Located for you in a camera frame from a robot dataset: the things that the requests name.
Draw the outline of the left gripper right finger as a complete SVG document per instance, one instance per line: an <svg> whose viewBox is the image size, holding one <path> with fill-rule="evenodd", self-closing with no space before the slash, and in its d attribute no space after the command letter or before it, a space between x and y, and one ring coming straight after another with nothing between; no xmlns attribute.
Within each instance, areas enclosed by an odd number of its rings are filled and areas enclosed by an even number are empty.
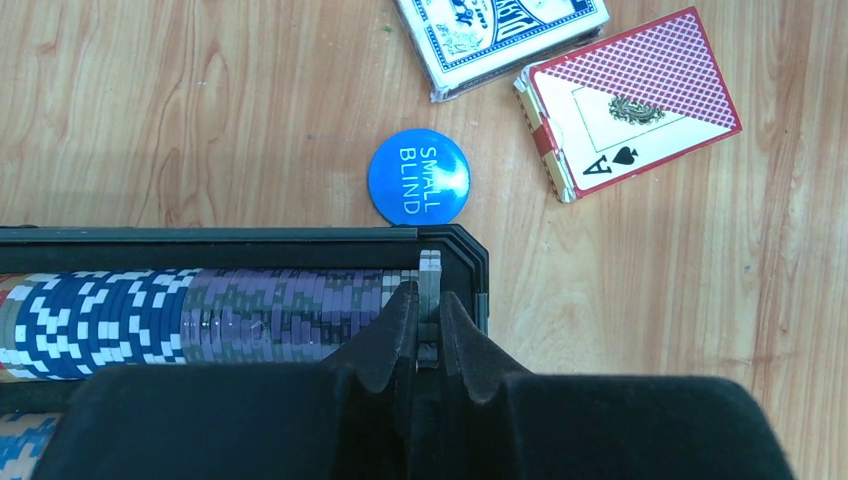
<svg viewBox="0 0 848 480"><path fill-rule="evenodd" d="M771 424L715 376L534 373L440 301L448 479L790 479Z"/></svg>

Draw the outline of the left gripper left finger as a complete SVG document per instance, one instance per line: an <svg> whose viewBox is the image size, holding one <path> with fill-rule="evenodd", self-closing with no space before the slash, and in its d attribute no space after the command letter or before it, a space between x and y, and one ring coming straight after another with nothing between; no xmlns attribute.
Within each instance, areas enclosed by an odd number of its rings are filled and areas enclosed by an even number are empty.
<svg viewBox="0 0 848 480"><path fill-rule="evenodd" d="M75 392L37 479L409 479L418 288L318 363L110 367Z"/></svg>

